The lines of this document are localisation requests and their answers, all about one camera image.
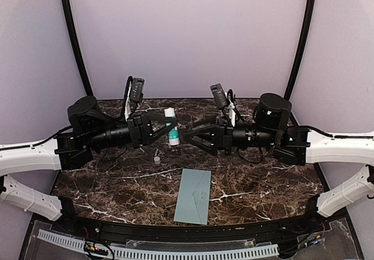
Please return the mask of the white green glue stick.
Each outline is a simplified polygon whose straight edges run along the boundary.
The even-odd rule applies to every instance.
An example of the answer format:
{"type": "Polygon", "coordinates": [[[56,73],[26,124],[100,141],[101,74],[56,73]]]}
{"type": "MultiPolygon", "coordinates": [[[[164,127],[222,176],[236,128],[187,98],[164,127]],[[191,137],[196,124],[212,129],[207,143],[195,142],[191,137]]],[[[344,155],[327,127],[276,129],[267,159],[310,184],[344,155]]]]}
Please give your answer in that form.
{"type": "MultiPolygon", "coordinates": [[[[172,117],[176,118],[175,110],[174,108],[167,108],[164,110],[165,117],[172,117]]],[[[178,126],[175,126],[169,133],[168,133],[168,140],[170,146],[176,146],[179,145],[179,132],[178,132],[178,126]]]]}

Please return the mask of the small white glue cap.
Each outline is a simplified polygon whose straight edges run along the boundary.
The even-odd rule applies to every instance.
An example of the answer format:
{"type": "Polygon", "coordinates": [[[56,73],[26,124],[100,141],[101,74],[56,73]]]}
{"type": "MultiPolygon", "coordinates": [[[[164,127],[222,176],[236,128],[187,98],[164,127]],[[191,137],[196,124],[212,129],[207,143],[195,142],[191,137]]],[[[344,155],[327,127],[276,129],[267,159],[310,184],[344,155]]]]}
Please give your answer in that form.
{"type": "Polygon", "coordinates": [[[154,163],[155,165],[159,165],[161,163],[161,158],[159,156],[154,157],[154,163]]]}

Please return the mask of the light blue paper envelope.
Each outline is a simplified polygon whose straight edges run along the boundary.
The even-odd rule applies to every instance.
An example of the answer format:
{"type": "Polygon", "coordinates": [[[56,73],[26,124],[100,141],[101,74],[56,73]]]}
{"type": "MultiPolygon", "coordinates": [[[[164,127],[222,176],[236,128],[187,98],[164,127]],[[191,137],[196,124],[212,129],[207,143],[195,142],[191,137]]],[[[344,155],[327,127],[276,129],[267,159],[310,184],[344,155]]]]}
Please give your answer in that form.
{"type": "Polygon", "coordinates": [[[174,222],[207,225],[211,172],[183,169],[174,222]]]}

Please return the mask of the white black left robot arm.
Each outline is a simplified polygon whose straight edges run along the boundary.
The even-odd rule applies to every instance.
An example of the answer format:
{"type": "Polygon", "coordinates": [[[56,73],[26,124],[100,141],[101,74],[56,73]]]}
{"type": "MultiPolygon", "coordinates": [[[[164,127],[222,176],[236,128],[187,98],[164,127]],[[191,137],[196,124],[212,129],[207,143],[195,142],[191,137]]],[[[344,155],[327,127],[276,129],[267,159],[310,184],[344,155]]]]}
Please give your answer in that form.
{"type": "Polygon", "coordinates": [[[51,137],[22,145],[1,146],[1,201],[51,221],[59,220],[70,234],[82,230],[72,201],[30,188],[11,175],[20,172],[82,168],[93,152],[112,147],[150,145],[177,126],[174,117],[151,112],[135,113],[126,120],[103,113],[94,96],[77,100],[68,108],[70,125],[51,137]]]}

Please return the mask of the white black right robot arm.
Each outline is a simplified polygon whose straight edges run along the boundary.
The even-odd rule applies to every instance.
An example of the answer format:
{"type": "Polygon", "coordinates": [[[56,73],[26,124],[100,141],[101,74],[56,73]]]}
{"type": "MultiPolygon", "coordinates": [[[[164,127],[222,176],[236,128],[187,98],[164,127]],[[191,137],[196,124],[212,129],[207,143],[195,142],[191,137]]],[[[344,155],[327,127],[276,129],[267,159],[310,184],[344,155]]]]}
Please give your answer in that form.
{"type": "Polygon", "coordinates": [[[211,117],[196,122],[183,139],[211,155],[221,150],[229,155],[233,148],[264,148],[274,159],[290,165],[363,164],[353,177],[308,200],[298,228],[310,233],[320,225],[321,217],[330,217],[363,197],[373,198],[373,133],[327,133],[311,126],[289,126],[291,108],[283,97],[265,93],[251,122],[237,115],[211,117]]]}

